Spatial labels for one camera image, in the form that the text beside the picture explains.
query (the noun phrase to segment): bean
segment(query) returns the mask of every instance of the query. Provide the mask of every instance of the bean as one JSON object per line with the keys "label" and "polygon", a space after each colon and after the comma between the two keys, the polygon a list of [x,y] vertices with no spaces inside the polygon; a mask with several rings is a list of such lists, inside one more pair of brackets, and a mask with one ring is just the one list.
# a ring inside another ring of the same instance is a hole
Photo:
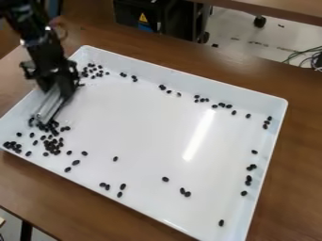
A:
{"label": "bean", "polygon": [[191,192],[185,192],[185,197],[189,198],[191,196]]}
{"label": "bean", "polygon": [[168,177],[163,177],[162,181],[167,183],[169,181],[169,178]]}
{"label": "bean", "polygon": [[224,224],[225,224],[225,221],[224,221],[224,220],[221,220],[221,221],[218,223],[218,225],[219,225],[220,227],[224,226]]}
{"label": "bean", "polygon": [[124,189],[125,189],[125,187],[126,187],[126,184],[122,184],[122,185],[120,185],[120,190],[124,190]]}
{"label": "bean", "polygon": [[71,170],[72,170],[72,168],[70,168],[70,167],[65,168],[65,172],[70,172]]}
{"label": "bean", "polygon": [[73,166],[77,166],[78,164],[80,164],[80,160],[74,160],[74,161],[72,162],[72,165],[73,165]]}

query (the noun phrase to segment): black bean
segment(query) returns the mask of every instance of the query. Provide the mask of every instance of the black bean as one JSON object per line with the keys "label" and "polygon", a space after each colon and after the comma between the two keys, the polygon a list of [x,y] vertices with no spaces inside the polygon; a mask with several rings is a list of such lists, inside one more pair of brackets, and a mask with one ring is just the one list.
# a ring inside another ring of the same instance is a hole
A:
{"label": "black bean", "polygon": [[191,196],[191,192],[185,192],[185,197],[189,198]]}
{"label": "black bean", "polygon": [[164,85],[160,85],[160,86],[159,86],[159,88],[160,88],[161,90],[165,90],[165,89],[166,89],[166,87],[165,87]]}
{"label": "black bean", "polygon": [[168,177],[163,177],[162,181],[167,183],[169,181],[169,178]]}
{"label": "black bean", "polygon": [[78,164],[80,164],[80,160],[74,160],[74,161],[72,162],[72,165],[73,165],[73,166],[77,166]]}
{"label": "black bean", "polygon": [[120,190],[124,190],[124,189],[125,189],[125,187],[126,187],[126,184],[121,184],[121,185],[120,185]]}
{"label": "black bean", "polygon": [[3,144],[3,146],[5,147],[5,148],[9,148],[9,146],[10,146],[10,142],[8,142],[8,141],[6,141],[4,144]]}
{"label": "black bean", "polygon": [[72,168],[70,168],[70,167],[65,168],[65,172],[70,172],[71,170],[72,170]]}
{"label": "black bean", "polygon": [[221,220],[221,221],[218,223],[218,225],[219,225],[220,227],[224,226],[224,224],[225,224],[225,221],[224,221],[224,220]]}

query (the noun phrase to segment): floor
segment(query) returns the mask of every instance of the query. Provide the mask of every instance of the floor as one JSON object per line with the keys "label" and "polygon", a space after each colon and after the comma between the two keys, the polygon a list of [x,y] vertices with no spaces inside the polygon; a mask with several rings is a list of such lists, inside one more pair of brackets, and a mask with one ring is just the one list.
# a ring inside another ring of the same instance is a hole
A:
{"label": "floor", "polygon": [[[112,21],[111,1],[65,0],[63,14],[76,22],[86,22],[104,27]],[[221,49],[234,49],[249,55],[275,61],[285,60],[294,50],[305,50],[319,46],[322,28],[307,24],[267,18],[262,29],[253,26],[254,16],[224,8],[214,8],[206,27],[210,33],[207,45],[218,44]],[[18,38],[6,24],[0,24],[0,57],[18,45]],[[306,56],[291,64],[298,65]],[[0,209],[0,217],[7,223],[0,229],[6,241],[19,241],[21,221]],[[33,241],[54,241],[55,239],[34,229]]]}

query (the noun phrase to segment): yellow warning label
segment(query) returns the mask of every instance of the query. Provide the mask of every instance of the yellow warning label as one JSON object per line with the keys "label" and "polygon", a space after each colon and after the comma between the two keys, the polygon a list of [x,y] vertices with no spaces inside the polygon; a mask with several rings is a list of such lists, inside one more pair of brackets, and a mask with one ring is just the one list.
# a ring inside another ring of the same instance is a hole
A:
{"label": "yellow warning label", "polygon": [[147,20],[147,18],[145,17],[145,15],[144,15],[144,13],[143,13],[143,12],[141,13],[141,16],[139,16],[139,21],[140,21],[140,22],[143,22],[143,23],[147,23],[147,22],[148,22],[148,20]]}

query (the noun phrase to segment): wire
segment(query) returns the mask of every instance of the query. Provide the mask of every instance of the wire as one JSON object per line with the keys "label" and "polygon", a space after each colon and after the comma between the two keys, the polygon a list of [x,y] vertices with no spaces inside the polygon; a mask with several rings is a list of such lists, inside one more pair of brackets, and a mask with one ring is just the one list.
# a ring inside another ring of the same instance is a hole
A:
{"label": "wire", "polygon": [[304,50],[304,51],[295,51],[294,53],[289,55],[288,58],[286,60],[284,60],[282,63],[288,63],[289,64],[291,59],[294,59],[294,58],[296,58],[298,56],[301,56],[301,55],[304,55],[304,54],[307,54],[307,53],[319,52],[319,51],[322,51],[322,46],[307,49],[307,50]]}

